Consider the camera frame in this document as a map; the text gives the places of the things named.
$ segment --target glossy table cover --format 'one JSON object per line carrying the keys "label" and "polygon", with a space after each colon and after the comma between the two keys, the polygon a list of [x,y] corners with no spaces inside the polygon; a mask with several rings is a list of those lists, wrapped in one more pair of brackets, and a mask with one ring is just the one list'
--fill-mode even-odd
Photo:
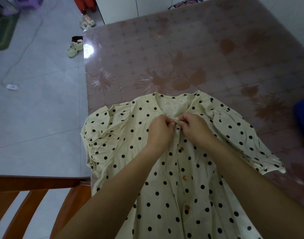
{"label": "glossy table cover", "polygon": [[89,114],[155,91],[206,92],[255,127],[287,170],[267,177],[304,205],[304,137],[293,117],[304,98],[304,48],[257,0],[211,0],[92,28],[84,58]]}

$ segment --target wooden chair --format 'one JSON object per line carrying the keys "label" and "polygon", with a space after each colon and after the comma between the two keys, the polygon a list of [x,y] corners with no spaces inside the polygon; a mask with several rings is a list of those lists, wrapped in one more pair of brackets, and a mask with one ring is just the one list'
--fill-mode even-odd
{"label": "wooden chair", "polygon": [[20,191],[30,191],[8,226],[3,239],[23,238],[32,216],[49,189],[71,188],[54,223],[53,239],[90,199],[90,177],[0,176],[0,220]]}

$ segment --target slipper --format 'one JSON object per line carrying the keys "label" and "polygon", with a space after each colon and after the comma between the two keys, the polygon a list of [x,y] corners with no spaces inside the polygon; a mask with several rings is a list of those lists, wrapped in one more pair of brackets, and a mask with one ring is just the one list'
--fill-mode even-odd
{"label": "slipper", "polygon": [[91,25],[88,24],[85,20],[81,20],[79,22],[79,25],[80,27],[83,29],[83,30],[87,30],[87,29],[90,29],[91,28]]}
{"label": "slipper", "polygon": [[68,57],[72,58],[77,55],[78,51],[83,50],[83,37],[73,36],[71,39],[70,48],[67,50]]}
{"label": "slipper", "polygon": [[96,24],[94,20],[88,15],[83,15],[82,19],[86,21],[91,27],[93,27]]}

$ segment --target floor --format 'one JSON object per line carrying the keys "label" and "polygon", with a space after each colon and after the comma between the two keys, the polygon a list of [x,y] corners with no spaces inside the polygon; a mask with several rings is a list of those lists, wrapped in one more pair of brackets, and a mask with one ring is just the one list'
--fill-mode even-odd
{"label": "floor", "polygon": [[[103,25],[99,12],[92,17]],[[21,13],[10,47],[0,51],[0,175],[90,176],[79,135],[87,117],[83,52],[66,55],[71,37],[82,35],[80,18],[73,0],[44,0]],[[49,238],[68,191],[46,194],[25,239]],[[26,194],[0,222],[0,238]]]}

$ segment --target polka dot dress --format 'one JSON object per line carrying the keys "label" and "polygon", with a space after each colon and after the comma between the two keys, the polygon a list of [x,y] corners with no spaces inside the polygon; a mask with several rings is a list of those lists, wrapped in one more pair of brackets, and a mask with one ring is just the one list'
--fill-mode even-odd
{"label": "polka dot dress", "polygon": [[201,116],[218,139],[259,173],[285,172],[281,161],[242,116],[203,93],[158,93],[102,107],[82,128],[87,165],[98,177],[95,194],[146,145],[149,125],[174,119],[174,141],[153,166],[117,238],[261,238],[207,152],[178,126],[184,112]]}

